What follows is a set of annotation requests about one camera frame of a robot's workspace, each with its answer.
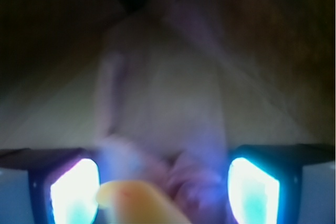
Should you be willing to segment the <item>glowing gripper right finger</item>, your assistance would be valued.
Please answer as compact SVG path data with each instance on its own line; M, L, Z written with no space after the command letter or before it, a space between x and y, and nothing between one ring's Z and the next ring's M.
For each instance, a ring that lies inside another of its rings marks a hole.
M227 186L238 223L335 223L335 147L242 145Z

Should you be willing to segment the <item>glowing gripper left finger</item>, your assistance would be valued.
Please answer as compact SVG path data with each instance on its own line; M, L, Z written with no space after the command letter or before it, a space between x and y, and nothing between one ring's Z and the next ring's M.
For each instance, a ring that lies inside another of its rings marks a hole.
M93 223L99 187L83 148L1 150L1 223Z

